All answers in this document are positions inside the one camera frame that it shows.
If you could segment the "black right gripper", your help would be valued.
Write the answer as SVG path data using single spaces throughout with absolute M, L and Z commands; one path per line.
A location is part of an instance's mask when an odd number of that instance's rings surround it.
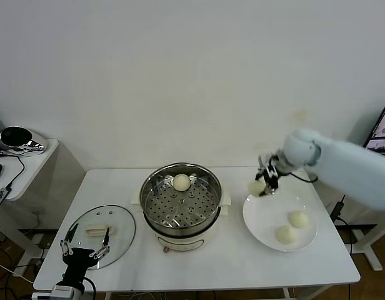
M 258 156 L 259 167 L 256 173 L 256 181 L 259 181 L 262 177 L 266 182 L 265 188 L 260 193 L 260 196 L 273 195 L 279 186 L 279 175 L 276 168 L 273 165 L 265 166 L 262 157 Z

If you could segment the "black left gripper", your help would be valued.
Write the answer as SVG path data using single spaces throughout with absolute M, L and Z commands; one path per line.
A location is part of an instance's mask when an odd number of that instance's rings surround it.
M 62 260 L 67 266 L 61 281 L 65 286 L 82 284 L 87 270 L 96 266 L 98 263 L 97 259 L 102 259 L 110 251 L 109 228 L 106 229 L 102 246 L 99 250 L 94 252 L 93 249 L 71 248 L 71 242 L 78 226 L 78 223 L 72 225 L 66 233 L 65 238 L 60 241 L 63 255 Z

